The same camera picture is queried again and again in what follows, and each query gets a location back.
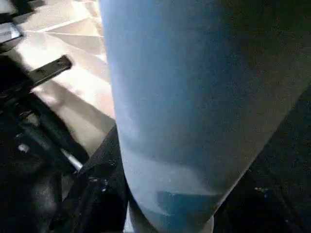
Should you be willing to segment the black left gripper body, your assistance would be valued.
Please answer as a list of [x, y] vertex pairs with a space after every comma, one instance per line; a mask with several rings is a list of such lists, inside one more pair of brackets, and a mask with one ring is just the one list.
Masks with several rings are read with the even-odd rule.
[[78, 172], [89, 156], [63, 120], [33, 90], [71, 67], [65, 55], [31, 72], [9, 56], [0, 57], [1, 121], [16, 129], [16, 142], [23, 152], [37, 153], [63, 174]]

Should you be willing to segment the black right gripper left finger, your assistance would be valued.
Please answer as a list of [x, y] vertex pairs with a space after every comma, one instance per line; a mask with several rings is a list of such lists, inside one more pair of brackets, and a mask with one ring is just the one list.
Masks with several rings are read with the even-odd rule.
[[123, 232], [128, 186], [117, 127], [113, 126], [78, 173], [65, 201], [63, 233]]

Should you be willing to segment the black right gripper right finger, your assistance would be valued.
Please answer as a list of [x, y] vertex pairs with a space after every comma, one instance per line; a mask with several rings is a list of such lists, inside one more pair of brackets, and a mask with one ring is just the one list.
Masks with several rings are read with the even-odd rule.
[[260, 155], [215, 214], [216, 233], [309, 233], [311, 156]]

